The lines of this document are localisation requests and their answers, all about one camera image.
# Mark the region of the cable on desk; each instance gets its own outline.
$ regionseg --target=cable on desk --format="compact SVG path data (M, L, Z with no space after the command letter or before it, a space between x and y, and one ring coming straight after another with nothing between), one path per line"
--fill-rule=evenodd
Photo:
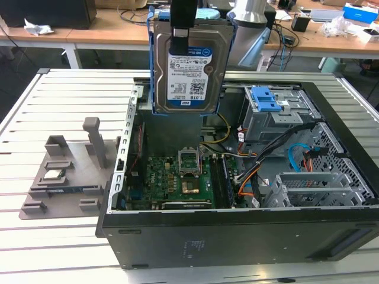
M134 21L133 20L133 18L134 17L143 17L143 16L146 16L149 12L146 12L146 13L144 13L144 14L140 14L140 15L137 15L136 14L136 12L134 11L134 10L124 10L123 12L120 12L120 6L121 6L122 4L120 4L119 6L117 6L117 12L118 12L118 14L119 14L119 16L120 16L120 18L122 19L122 20L124 20L124 21L126 21L126 22L130 22L130 23L132 23L132 24L136 24L136 25L142 25L142 26L146 26L146 20L145 21ZM126 12L129 12L129 11L131 11L131 13L132 13L132 16L130 17L130 18L126 18L126 17L124 17L124 14L126 13Z
M287 44L285 43L285 34L283 33L283 29L289 31L291 34L293 34L295 36L295 41L293 44ZM268 65L267 67L267 70L271 67L271 65L277 65L277 66L283 66L283 70L285 70L285 68L287 68L287 65L288 65L288 62L291 61L292 59L292 51L295 47L297 47L299 44L300 44L300 38L298 37L298 35L296 33L294 33L293 31L291 31L290 29L286 28L286 27L283 27L282 25L274 22L274 26L272 27L272 31L275 31L278 36L279 36L279 48L278 50L275 52L274 56L272 57L272 60L270 62L270 64ZM289 52L288 52L288 56L285 56L285 47L289 49ZM274 63L275 59L277 58L278 56L278 53L281 52L281 55L280 55L280 59L281 59L281 64L276 64Z
M33 60L30 59L30 57L26 54L26 52L23 51L23 49L17 45L17 43L14 42L13 39L11 39L11 37L5 32L5 30L3 29L3 27L0 25L0 29L2 30L2 32L7 36L7 38L14 44L15 47L18 47L19 50L21 50L21 52L23 53L23 55L30 61L30 63L35 67L35 68L38 68L39 67L33 62Z

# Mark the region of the wd hard drive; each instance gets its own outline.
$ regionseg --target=wd hard drive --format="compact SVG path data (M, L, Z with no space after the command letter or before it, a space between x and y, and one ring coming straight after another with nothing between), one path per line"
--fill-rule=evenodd
M155 21L154 112L215 113L233 36L227 21L196 20L189 29L188 54L172 55L170 23Z

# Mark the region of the white label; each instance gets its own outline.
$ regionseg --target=white label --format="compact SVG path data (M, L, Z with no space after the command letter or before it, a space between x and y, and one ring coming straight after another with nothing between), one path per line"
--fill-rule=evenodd
M243 133L238 133L238 141L240 141L240 142L244 142L244 140L245 140L245 135L243 135Z
M270 181L268 179L264 179L262 181L262 186L269 186L269 184L270 184Z
M48 189L46 190L48 193L63 193L65 192L63 189Z
M278 105L290 105L287 101L277 101Z
M254 208L259 208L261 206L259 201L255 199L255 197L252 198L251 203L253 203Z
M189 47L193 56L168 54L168 100L203 101L208 86L204 67L212 60L212 51L202 47Z

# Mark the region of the black speaker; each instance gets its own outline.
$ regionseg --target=black speaker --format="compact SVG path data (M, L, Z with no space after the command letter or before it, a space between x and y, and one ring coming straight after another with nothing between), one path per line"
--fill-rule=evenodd
M95 0L0 0L0 15L9 27L23 27L26 19L52 28L86 30L96 13Z
M293 31L306 31L308 27L308 23L310 21L309 17L295 16L292 21L291 28Z

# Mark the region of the yellow cable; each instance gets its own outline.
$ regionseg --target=yellow cable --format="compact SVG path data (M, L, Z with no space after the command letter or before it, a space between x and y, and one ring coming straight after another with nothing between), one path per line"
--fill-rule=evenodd
M221 142L225 141L226 139L228 139L228 137L230 135L230 125L229 125L229 123L226 121L225 117L221 113L218 113L217 115L225 122L225 124L227 126L226 136L224 138L221 138L221 139L216 140L216 141L201 142L200 144L217 144L217 143L221 143Z

